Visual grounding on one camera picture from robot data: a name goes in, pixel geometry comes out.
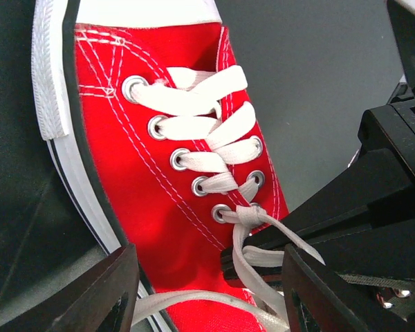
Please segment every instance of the white shoelace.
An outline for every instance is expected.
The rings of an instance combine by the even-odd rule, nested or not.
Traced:
[[[240,66],[231,66],[218,73],[193,71],[188,68],[168,68],[177,89],[169,88],[163,82],[152,85],[132,84],[124,90],[129,100],[149,107],[171,118],[160,117],[152,122],[160,139],[169,140],[205,140],[212,152],[183,151],[174,161],[181,169],[197,172],[217,173],[202,178],[197,183],[198,191],[203,194],[227,193],[239,190],[243,197],[251,202],[259,186],[254,178],[238,185],[228,169],[228,165],[247,163],[261,154],[261,141],[256,137],[241,139],[255,125],[255,111],[249,102],[245,102],[225,122],[221,121],[221,105],[218,100],[244,90],[246,77]],[[236,206],[236,211],[219,210],[222,221],[234,224],[232,258],[235,270],[243,284],[262,299],[277,317],[235,297],[202,290],[185,290],[155,294],[137,301],[133,324],[172,304],[204,299],[220,302],[252,313],[267,331],[288,331],[288,318],[284,298],[272,289],[251,266],[276,267],[283,262],[282,251],[262,250],[252,246],[243,248],[245,238],[250,231],[268,223],[282,231],[296,246],[307,251],[324,264],[320,254],[304,240],[276,219],[268,216],[258,206]]]

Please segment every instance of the silver eyelet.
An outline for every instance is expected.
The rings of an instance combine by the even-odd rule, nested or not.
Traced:
[[[138,75],[129,76],[127,79],[124,80],[122,84],[123,96],[133,104],[138,104],[135,98],[132,96],[132,87],[136,84],[142,84],[145,86],[149,85],[145,78]]]
[[[170,158],[172,168],[176,171],[184,171],[185,169],[187,169],[185,166],[180,164],[179,158],[182,154],[187,154],[189,152],[190,151],[188,149],[184,148],[180,148],[172,152]]]
[[[192,181],[192,192],[195,196],[203,197],[206,196],[208,193],[203,190],[201,184],[204,180],[206,180],[207,176],[199,176],[195,180]]]
[[[251,178],[255,179],[255,183],[258,185],[258,188],[263,187],[264,185],[264,174],[262,171],[253,171],[248,175],[248,180],[250,180]]]
[[[258,157],[261,156],[261,154],[263,153],[263,142],[261,141],[260,137],[258,136],[251,136],[250,138],[253,138],[254,140],[257,141],[257,149],[258,149]]]
[[[156,140],[165,140],[166,137],[164,137],[159,131],[158,131],[158,123],[161,120],[167,119],[167,116],[154,116],[151,120],[149,120],[149,123],[147,124],[147,132],[152,138],[155,138]]]
[[[231,209],[225,204],[217,204],[212,208],[212,218],[214,218],[217,223],[225,223],[220,211],[231,211]]]

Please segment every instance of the canvas shoe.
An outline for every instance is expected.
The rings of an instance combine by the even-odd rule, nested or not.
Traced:
[[[222,278],[237,223],[237,272],[258,296],[271,292],[255,286],[240,241],[288,212],[213,0],[37,0],[32,61],[41,136],[107,252],[134,243],[157,293],[254,304]],[[167,312],[179,331],[264,329],[212,301]]]

